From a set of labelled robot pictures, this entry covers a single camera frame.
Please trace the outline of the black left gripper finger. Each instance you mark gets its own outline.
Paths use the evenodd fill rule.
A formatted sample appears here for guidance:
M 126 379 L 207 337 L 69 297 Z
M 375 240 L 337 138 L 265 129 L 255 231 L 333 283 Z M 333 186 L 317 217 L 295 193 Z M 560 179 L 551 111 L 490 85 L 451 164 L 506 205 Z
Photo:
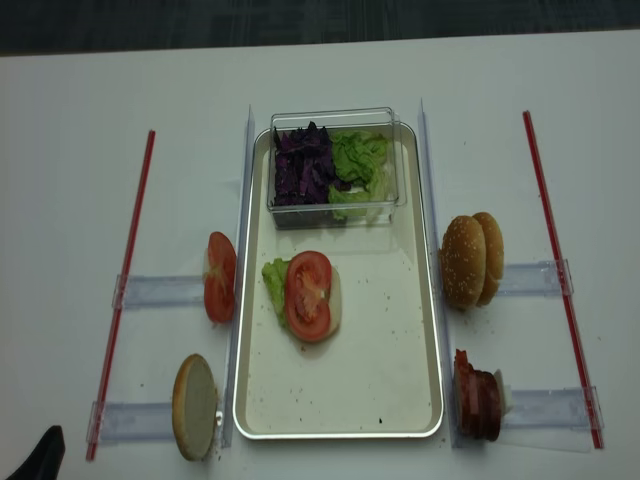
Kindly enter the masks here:
M 32 452 L 7 480 L 56 480 L 65 455 L 63 429 L 52 425 L 42 435 Z

